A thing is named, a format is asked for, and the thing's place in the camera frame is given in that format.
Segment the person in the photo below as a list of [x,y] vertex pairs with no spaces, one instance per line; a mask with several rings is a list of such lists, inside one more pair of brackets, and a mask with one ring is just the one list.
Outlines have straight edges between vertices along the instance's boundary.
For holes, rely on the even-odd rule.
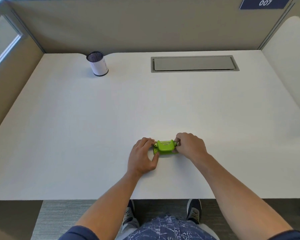
[[[200,171],[210,185],[223,216],[240,240],[300,240],[292,227],[266,202],[231,175],[206,150],[204,141],[193,134],[178,133],[176,150]],[[219,240],[207,226],[200,225],[200,200],[189,200],[186,221],[172,216],[158,217],[139,227],[130,200],[138,180],[156,169],[159,153],[152,161],[148,150],[151,138],[133,146],[125,175],[102,195],[59,240]]]

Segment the forearm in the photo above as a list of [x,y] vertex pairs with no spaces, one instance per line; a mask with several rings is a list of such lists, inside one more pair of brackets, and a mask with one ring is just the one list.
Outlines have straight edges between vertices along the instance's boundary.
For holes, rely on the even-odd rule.
[[291,226],[211,155],[194,161],[231,229],[241,240],[267,240]]
[[139,179],[139,175],[126,173],[82,215],[76,225],[89,228],[100,240],[115,239]]

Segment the green hole punch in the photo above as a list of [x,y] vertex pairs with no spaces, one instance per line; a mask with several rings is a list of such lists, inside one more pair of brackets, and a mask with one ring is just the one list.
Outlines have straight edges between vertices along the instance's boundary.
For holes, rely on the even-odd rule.
[[172,151],[177,145],[178,143],[173,140],[157,141],[157,143],[153,145],[153,154],[157,152],[160,152],[160,155],[175,154],[175,152]]

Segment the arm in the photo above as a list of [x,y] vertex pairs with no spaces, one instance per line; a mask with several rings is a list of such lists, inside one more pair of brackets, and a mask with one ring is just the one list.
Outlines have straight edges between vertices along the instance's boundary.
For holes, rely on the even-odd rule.
[[148,158],[148,150],[153,144],[151,138],[137,141],[130,153],[126,174],[90,206],[76,225],[89,228],[100,240],[115,239],[138,180],[157,166],[159,153],[152,161]]
[[178,133],[177,151],[189,158],[210,185],[222,214],[240,240],[267,240],[291,226],[266,202],[207,153],[204,141]]

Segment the left hand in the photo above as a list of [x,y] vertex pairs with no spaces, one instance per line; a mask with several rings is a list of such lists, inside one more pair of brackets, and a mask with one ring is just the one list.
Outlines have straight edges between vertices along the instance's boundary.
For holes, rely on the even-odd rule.
[[156,169],[159,160],[159,152],[154,155],[152,161],[148,157],[148,150],[154,144],[154,139],[145,137],[136,142],[130,152],[127,173],[132,173],[141,177],[145,173]]

